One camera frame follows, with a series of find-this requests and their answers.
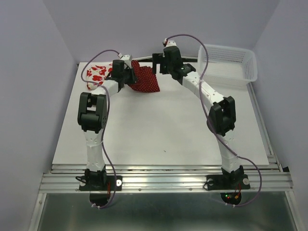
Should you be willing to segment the dark red dotted skirt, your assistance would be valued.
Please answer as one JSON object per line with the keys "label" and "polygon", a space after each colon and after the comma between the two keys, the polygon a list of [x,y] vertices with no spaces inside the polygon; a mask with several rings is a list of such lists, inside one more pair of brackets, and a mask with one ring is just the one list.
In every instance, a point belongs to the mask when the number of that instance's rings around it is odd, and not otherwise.
{"label": "dark red dotted skirt", "polygon": [[153,69],[150,66],[141,66],[136,60],[131,62],[131,66],[137,82],[133,84],[126,83],[126,85],[132,90],[141,93],[156,93],[160,91],[156,74],[153,73]]}

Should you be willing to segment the white red poppy skirt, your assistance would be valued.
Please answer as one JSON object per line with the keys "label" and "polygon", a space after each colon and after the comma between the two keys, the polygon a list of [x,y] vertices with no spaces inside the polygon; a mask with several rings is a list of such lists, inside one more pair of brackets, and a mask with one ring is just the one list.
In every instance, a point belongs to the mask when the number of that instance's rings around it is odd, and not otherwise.
{"label": "white red poppy skirt", "polygon": [[91,63],[86,68],[86,86],[88,90],[94,90],[102,85],[107,75],[112,71],[112,63]]}

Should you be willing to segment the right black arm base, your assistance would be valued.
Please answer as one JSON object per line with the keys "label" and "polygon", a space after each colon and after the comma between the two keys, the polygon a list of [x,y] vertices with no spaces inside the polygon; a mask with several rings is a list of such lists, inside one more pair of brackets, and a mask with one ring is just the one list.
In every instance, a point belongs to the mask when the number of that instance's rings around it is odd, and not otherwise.
{"label": "right black arm base", "polygon": [[224,203],[237,206],[242,200],[242,191],[251,189],[251,186],[246,174],[238,178],[227,175],[207,175],[203,189],[221,191],[220,197]]}

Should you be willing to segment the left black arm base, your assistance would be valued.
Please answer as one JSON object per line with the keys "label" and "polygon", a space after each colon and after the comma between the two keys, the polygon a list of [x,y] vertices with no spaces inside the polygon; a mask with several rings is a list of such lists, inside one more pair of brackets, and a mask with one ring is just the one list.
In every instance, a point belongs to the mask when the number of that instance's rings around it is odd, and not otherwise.
{"label": "left black arm base", "polygon": [[122,190],[123,177],[121,175],[107,175],[106,171],[92,172],[86,170],[83,176],[77,176],[81,192],[89,192],[92,207],[104,209],[110,206],[115,192]]}

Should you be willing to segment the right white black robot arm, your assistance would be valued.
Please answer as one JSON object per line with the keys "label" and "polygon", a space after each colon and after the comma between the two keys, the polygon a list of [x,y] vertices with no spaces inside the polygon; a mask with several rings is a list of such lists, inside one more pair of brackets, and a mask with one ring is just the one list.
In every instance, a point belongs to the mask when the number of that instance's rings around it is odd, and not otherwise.
{"label": "right white black robot arm", "polygon": [[236,122],[235,100],[225,97],[202,80],[191,64],[185,64],[176,45],[166,46],[162,53],[152,54],[153,73],[170,74],[196,95],[202,104],[209,130],[216,136],[221,155],[218,175],[207,175],[207,190],[232,190],[242,183],[244,169],[234,151]]}

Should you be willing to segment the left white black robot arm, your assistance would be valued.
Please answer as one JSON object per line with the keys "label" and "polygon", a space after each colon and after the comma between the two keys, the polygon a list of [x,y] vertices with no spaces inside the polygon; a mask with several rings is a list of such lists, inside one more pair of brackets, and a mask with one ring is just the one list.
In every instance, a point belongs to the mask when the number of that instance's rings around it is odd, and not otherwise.
{"label": "left white black robot arm", "polygon": [[87,165],[84,175],[76,177],[81,191],[103,191],[111,178],[107,176],[103,158],[103,132],[108,120],[108,101],[124,85],[137,82],[131,60],[114,60],[112,71],[95,90],[83,92],[79,98],[77,122],[86,139]]}

